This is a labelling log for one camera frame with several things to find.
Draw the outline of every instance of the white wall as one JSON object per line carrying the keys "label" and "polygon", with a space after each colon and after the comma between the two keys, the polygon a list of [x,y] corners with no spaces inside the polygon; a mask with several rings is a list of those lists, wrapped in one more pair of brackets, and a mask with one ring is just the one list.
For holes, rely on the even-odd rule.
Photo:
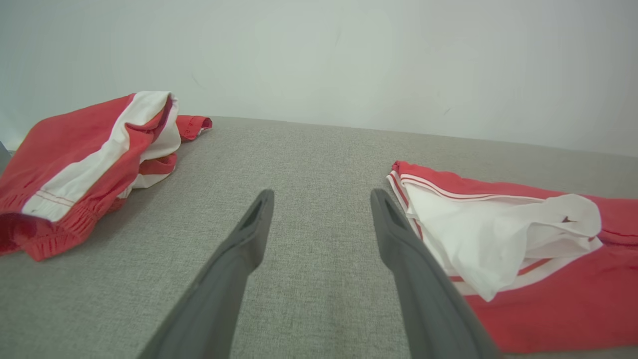
{"label": "white wall", "polygon": [[0,140],[142,89],[181,113],[638,157],[636,0],[3,0]]}

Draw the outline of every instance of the white fabric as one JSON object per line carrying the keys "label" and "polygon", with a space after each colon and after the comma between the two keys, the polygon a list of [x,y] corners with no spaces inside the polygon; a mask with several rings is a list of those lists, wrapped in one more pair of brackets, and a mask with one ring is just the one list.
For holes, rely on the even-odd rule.
{"label": "white fabric", "polygon": [[[102,144],[101,148],[57,173],[25,203],[22,212],[51,222],[62,219],[71,210],[73,204],[82,198],[89,188],[128,151],[130,138],[126,124],[142,126],[148,123],[164,108],[167,96],[171,96],[171,94],[166,91],[136,93],[131,103],[115,121],[109,138]],[[173,100],[167,125],[172,122],[175,131],[177,131],[177,125],[175,125],[177,100],[174,97]],[[172,143],[171,139],[172,137],[168,135],[166,140],[162,141],[162,145],[169,147]]]}
{"label": "white fabric", "polygon": [[600,248],[600,241],[591,240],[602,227],[598,207],[579,195],[545,201],[503,195],[450,198],[424,185],[404,183],[403,188],[409,198],[406,214],[420,224],[424,243],[441,267],[448,275],[460,275],[488,301],[515,285],[519,270],[535,259],[560,257],[568,263]]}

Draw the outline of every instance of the gray carpet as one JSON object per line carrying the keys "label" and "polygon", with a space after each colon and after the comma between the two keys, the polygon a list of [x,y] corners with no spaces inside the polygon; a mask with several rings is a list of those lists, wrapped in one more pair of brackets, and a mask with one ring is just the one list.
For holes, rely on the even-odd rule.
{"label": "gray carpet", "polygon": [[[484,181],[638,197],[638,158],[278,121],[214,118],[177,170],[44,263],[0,258],[1,358],[133,358],[263,188],[265,259],[232,355],[409,357],[369,209],[395,160]],[[636,348],[533,358],[635,358]]]}

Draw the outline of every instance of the clothing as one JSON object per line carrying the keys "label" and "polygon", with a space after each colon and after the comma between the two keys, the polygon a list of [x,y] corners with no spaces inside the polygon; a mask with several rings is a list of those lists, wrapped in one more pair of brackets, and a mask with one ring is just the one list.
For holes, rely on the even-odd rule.
{"label": "clothing", "polygon": [[193,139],[212,126],[177,111],[173,94],[143,91],[36,124],[0,178],[0,254],[42,261],[65,252],[131,189],[166,178],[181,133]]}
{"label": "clothing", "polygon": [[[451,197],[505,195],[546,200],[561,192],[485,183],[451,172],[396,162],[388,175],[403,209],[407,187],[434,186]],[[602,219],[598,248],[579,256],[526,259],[511,286],[486,302],[460,277],[450,277],[502,351],[575,351],[638,344],[638,200],[584,196]],[[427,228],[408,221],[427,239]]]}

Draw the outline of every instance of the gray table surface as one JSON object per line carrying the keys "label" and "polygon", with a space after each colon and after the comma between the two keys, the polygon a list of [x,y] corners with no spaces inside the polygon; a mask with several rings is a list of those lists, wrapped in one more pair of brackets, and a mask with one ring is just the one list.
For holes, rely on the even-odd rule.
{"label": "gray table surface", "polygon": [[[213,118],[176,171],[73,250],[0,258],[1,358],[133,358],[257,193],[275,191],[232,356],[409,357],[370,190],[395,160],[483,181],[638,198],[638,158],[524,144]],[[635,358],[636,348],[534,358]]]}

